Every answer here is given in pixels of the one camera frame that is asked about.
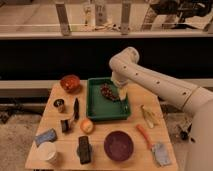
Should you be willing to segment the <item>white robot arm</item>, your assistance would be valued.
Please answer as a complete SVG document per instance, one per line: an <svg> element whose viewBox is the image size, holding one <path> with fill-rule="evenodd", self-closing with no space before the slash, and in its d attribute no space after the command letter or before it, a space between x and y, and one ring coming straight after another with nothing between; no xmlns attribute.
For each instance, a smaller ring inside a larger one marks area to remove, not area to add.
<svg viewBox="0 0 213 171"><path fill-rule="evenodd" d="M111 80L121 88L135 82L193 116L184 171L213 171L213 92L138 64L139 52L127 47L109 60Z"/></svg>

